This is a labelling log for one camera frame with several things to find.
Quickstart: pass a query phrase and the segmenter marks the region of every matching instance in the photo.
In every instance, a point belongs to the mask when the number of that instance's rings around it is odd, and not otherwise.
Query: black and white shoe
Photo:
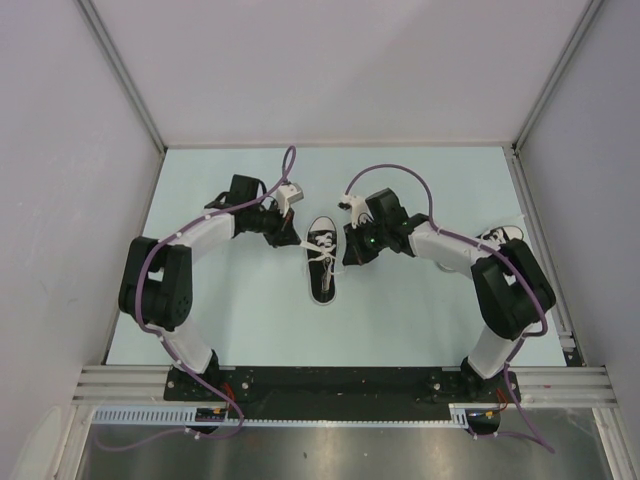
[[[334,265],[338,250],[338,233],[329,217],[316,218],[307,232],[307,262],[311,298],[318,305],[328,305],[336,298]]]
[[[514,238],[517,238],[518,240],[524,240],[524,232],[520,227],[516,227],[515,225],[503,225],[500,227],[491,228],[481,233],[476,238],[485,240],[493,244],[496,247],[496,249],[498,249],[500,245],[504,245],[509,240],[513,240]],[[443,272],[446,272],[446,273],[455,272],[455,270],[453,270],[452,268],[442,265],[441,263],[436,262],[436,265]]]

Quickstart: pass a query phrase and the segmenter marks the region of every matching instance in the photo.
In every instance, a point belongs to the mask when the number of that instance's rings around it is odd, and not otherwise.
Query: light blue floor
[[[280,176],[283,153],[170,150],[144,234],[162,238],[187,223],[228,189],[234,173],[271,186]],[[520,214],[500,148],[301,148],[290,175],[305,194],[294,206],[298,234],[305,236],[317,216],[331,216],[341,233],[342,258],[342,225],[349,216],[337,203],[357,172],[383,162],[408,166],[425,178],[442,226],[475,235],[504,219],[513,223]],[[403,172],[372,172],[353,193],[368,196],[385,187],[396,192],[409,215],[427,212],[420,184]],[[524,228],[522,219],[515,223]],[[473,285],[461,275],[385,251],[373,263],[338,276],[336,300],[319,307],[308,292],[304,258],[300,248],[273,249],[262,236],[246,233],[195,266],[191,314],[222,364],[459,365],[478,339],[483,320]],[[549,334],[528,340],[515,365],[564,365],[549,323]],[[121,315],[108,363],[169,360],[155,338]]]

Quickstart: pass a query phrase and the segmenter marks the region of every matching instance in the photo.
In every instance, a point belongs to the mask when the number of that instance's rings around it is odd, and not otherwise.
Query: floor
[[[169,150],[144,229],[164,237],[197,216],[227,190],[234,173],[267,186],[280,176],[284,149]],[[430,184],[434,217],[443,226],[476,235],[501,223],[524,227],[500,148],[301,148],[290,179],[305,199],[296,204],[301,236],[319,215],[338,230],[349,221],[337,203],[350,179],[378,163],[398,163]],[[410,215],[427,212],[424,191],[398,171],[363,177],[353,193],[392,188]],[[344,251],[339,239],[338,257]],[[315,305],[299,247],[273,249],[245,233],[195,267],[192,316],[224,365],[455,366],[475,345],[483,321],[471,282],[432,262],[383,252],[336,277],[337,297]],[[549,335],[531,339],[513,362],[564,365],[553,321]],[[122,315],[109,364],[167,364],[154,338]]]
[[[505,430],[524,431],[516,411]],[[124,453],[90,443],[79,480],[199,479],[563,479],[606,480],[611,473],[590,410],[530,413],[557,453],[512,438],[478,440],[432,428],[247,428],[228,440],[166,436]],[[94,426],[90,438],[120,446],[157,427]]]

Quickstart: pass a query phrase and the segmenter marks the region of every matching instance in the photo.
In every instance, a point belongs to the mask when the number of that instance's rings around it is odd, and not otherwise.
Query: white wall
[[[176,145],[510,142],[587,0],[96,0]]]
[[[579,341],[640,446],[640,3],[608,2],[523,149]]]
[[[159,158],[71,0],[0,6],[0,478],[99,360]]]

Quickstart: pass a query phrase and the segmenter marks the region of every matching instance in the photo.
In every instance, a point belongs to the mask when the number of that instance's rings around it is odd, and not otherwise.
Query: purple rope
[[[542,447],[546,448],[549,452],[555,453],[554,448],[544,439],[544,437],[542,436],[540,431],[536,428],[536,426],[533,424],[533,422],[531,422],[531,420],[529,420],[529,417],[527,417],[524,409],[522,408],[522,405],[520,405],[520,402],[518,401],[518,398],[516,397],[515,392],[511,388],[511,381],[509,380],[509,363],[511,362],[511,360],[513,360],[513,358],[516,356],[516,354],[522,348],[522,345],[524,344],[524,339],[528,338],[528,337],[542,337],[543,335],[546,335],[547,332],[549,331],[549,325],[547,323],[547,318],[546,318],[546,316],[544,314],[544,310],[542,309],[542,306],[540,305],[540,302],[538,301],[535,293],[533,293],[533,290],[531,289],[531,287],[529,286],[529,284],[527,283],[525,278],[522,276],[522,274],[515,267],[515,265],[513,265],[513,263],[511,263],[511,261],[507,257],[505,257],[504,255],[502,255],[499,251],[497,251],[497,250],[495,250],[495,249],[493,249],[493,248],[491,248],[491,247],[489,247],[487,245],[484,245],[482,242],[480,242],[479,240],[477,240],[475,238],[466,237],[464,235],[460,235],[459,233],[451,232],[449,230],[445,230],[443,228],[438,227],[438,225],[436,224],[435,220],[433,219],[433,195],[431,194],[431,189],[429,188],[429,185],[427,185],[427,182],[425,182],[424,179],[420,175],[418,175],[415,171],[411,170],[410,168],[404,167],[402,165],[396,165],[396,164],[393,164],[393,163],[382,163],[382,164],[379,164],[379,165],[373,165],[371,167],[365,168],[360,173],[358,173],[355,177],[353,177],[353,180],[351,180],[351,182],[347,186],[347,189],[345,191],[345,195],[349,194],[349,192],[353,188],[353,185],[358,181],[358,179],[360,177],[362,177],[364,174],[366,174],[368,172],[371,172],[373,170],[378,170],[380,168],[393,168],[393,169],[396,169],[396,170],[402,170],[403,172],[406,172],[406,173],[412,175],[416,180],[418,180],[422,184],[422,186],[424,187],[425,191],[427,192],[427,198],[429,199],[429,224],[431,225],[431,228],[433,228],[439,234],[441,233],[443,235],[446,235],[447,237],[455,238],[456,240],[460,240],[462,242],[468,243],[469,245],[472,245],[474,247],[480,248],[481,250],[484,250],[485,252],[490,253],[491,255],[494,255],[496,258],[498,258],[502,263],[504,263],[507,266],[509,271],[511,271],[511,273],[516,277],[516,280],[522,286],[522,288],[526,292],[527,296],[529,297],[529,299],[533,303],[533,306],[534,306],[534,308],[536,310],[536,313],[538,314],[538,317],[540,318],[540,322],[542,324],[540,331],[539,332],[525,332],[525,333],[522,334],[522,337],[518,341],[518,344],[516,345],[516,347],[511,352],[511,355],[509,355],[509,357],[505,361],[504,369],[502,371],[503,375],[504,375],[506,387],[507,387],[507,390],[509,392],[509,395],[511,396],[511,399],[512,399],[514,405],[518,409],[518,412],[520,412],[520,415],[522,415],[522,419],[525,421],[525,423],[527,424],[527,426],[529,427],[531,432],[535,435],[535,437],[532,437],[530,435],[526,435],[524,433],[518,433],[518,432],[501,432],[501,433],[498,433],[497,435],[493,435],[493,434],[477,435],[475,432],[473,432],[471,427],[469,427],[469,433],[474,435],[474,438],[482,438],[482,437],[495,438],[496,436],[498,436],[498,437],[525,438],[527,440],[531,440],[531,441],[537,443],[538,445],[541,445]]]
[[[287,165],[287,158],[289,158],[289,156],[291,157],[291,160],[289,161],[289,165]],[[231,405],[231,407],[238,413],[239,422],[238,422],[238,425],[236,425],[236,427],[233,430],[231,430],[228,433],[218,434],[218,435],[200,433],[199,435],[203,438],[224,439],[224,438],[232,437],[233,435],[238,433],[242,428],[242,425],[244,423],[244,414],[242,413],[242,410],[240,409],[238,404],[235,401],[233,401],[233,399],[225,395],[223,392],[215,388],[213,385],[210,385],[209,383],[202,380],[195,371],[193,371],[188,365],[185,365],[184,362],[180,360],[180,357],[178,356],[176,351],[173,349],[173,347],[167,341],[165,341],[164,337],[160,332],[156,330],[152,330],[145,325],[144,320],[142,318],[142,292],[143,292],[144,282],[147,278],[147,273],[149,272],[149,268],[151,267],[151,262],[153,261],[154,257],[162,247],[176,240],[177,238],[179,238],[179,236],[182,236],[182,234],[188,232],[190,229],[192,229],[196,225],[206,220],[209,220],[213,217],[217,217],[218,215],[222,215],[224,213],[232,213],[232,212],[241,210],[243,208],[250,207],[252,205],[261,204],[266,198],[273,195],[273,193],[278,189],[280,185],[288,181],[288,176],[291,173],[291,170],[293,169],[293,165],[295,164],[295,161],[296,161],[296,147],[291,145],[289,148],[287,148],[287,151],[284,153],[284,158],[282,160],[282,177],[280,177],[280,180],[278,180],[273,187],[267,190],[267,192],[265,192],[262,196],[254,200],[251,200],[250,202],[225,208],[224,210],[217,210],[212,213],[207,213],[190,221],[185,226],[183,226],[180,230],[178,230],[176,233],[173,233],[169,235],[167,238],[165,238],[164,240],[158,242],[156,246],[154,246],[149,252],[149,254],[147,255],[147,258],[145,258],[144,263],[142,264],[142,268],[140,269],[140,275],[138,276],[138,284],[136,285],[136,295],[135,295],[135,304],[134,304],[134,313],[135,313],[134,319],[138,323],[138,326],[140,327],[140,329],[145,333],[151,333],[157,336],[158,339],[160,340],[160,343],[162,343],[162,346],[164,347],[166,352],[169,354],[171,359],[174,362],[176,362],[184,372],[186,372],[191,378],[193,378],[196,382],[198,382],[200,385],[205,387],[207,390],[213,392],[215,395],[217,395],[218,397],[223,399],[225,402],[227,402],[229,405]],[[132,445],[127,445],[124,447],[108,447],[100,443],[97,439],[96,439],[96,445],[98,445],[99,448],[102,448],[103,450],[106,450],[106,451],[123,452],[133,448],[137,448],[140,445],[144,445],[147,442],[155,440],[156,438],[160,438],[172,433],[177,433],[178,431],[183,432],[184,429],[166,430],[164,432],[160,432],[159,434],[153,435],[145,440],[141,440],[140,442],[134,443]]]

